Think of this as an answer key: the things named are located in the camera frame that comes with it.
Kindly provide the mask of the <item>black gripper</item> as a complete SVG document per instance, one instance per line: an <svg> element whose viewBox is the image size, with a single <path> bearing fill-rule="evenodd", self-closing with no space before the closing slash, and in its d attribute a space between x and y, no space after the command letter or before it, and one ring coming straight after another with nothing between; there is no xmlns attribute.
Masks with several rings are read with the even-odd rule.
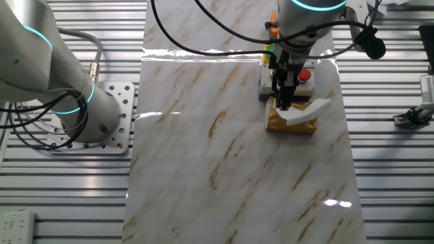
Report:
<svg viewBox="0 0 434 244"><path fill-rule="evenodd" d="M273 69L273 91L277 108L289 110L292 105L292 87L299 86L298 76L304 66L304 59L288 53L282 46L275 44L276 55Z"/></svg>

